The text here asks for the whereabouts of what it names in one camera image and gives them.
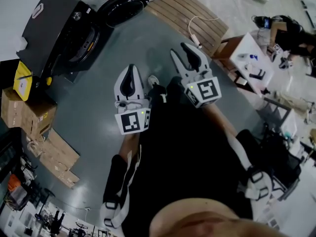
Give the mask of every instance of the wooden slat bench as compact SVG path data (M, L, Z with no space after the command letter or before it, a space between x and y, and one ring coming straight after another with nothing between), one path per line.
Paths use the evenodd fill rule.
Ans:
M146 10L188 38L188 23L194 16L205 19L217 18L198 0L154 0L149 3ZM191 32L197 36L203 51L210 57L220 46L227 30L227 25L220 19L203 21L195 18L191 23Z

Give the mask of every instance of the white box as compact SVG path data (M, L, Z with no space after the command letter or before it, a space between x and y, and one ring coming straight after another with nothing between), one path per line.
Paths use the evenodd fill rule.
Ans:
M142 108L115 114L122 135L145 131L149 128L151 109Z
M214 103L222 97L217 77L188 83L184 92L196 108Z

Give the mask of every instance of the orange object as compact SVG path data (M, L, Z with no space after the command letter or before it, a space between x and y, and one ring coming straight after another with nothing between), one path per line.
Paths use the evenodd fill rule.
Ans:
M8 182L8 190L10 192L14 191L17 187L21 185L21 181L15 174L10 175L10 179Z

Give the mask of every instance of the shoe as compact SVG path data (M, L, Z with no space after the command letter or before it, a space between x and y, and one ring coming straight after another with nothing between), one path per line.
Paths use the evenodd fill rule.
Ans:
M149 86L150 86L151 88L153 88L155 84L159 85L159 80L158 80L158 78L155 77L155 76L153 76L153 75L149 76L148 79L147 79L147 81L148 81L148 84L149 84Z

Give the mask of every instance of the gray floor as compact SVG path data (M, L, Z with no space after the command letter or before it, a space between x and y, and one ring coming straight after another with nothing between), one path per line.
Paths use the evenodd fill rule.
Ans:
M54 79L49 91L58 103L53 127L80 154L71 169L80 178L73 189L68 189L31 156L39 165L38 181L56 194L57 199L52 200L56 206L83 220L85 211L78 208L91 207L87 222L100 225L98 208L111 159L123 139L114 118L114 83L122 69L134 63L143 80L154 74L167 86L176 75L170 49L174 48L186 60L180 46L183 41L188 40L144 12L114 31L91 69L81 73L75 84L63 77ZM249 102L216 64L211 67L222 89L223 97L217 105L223 114L238 131L259 131L261 120Z

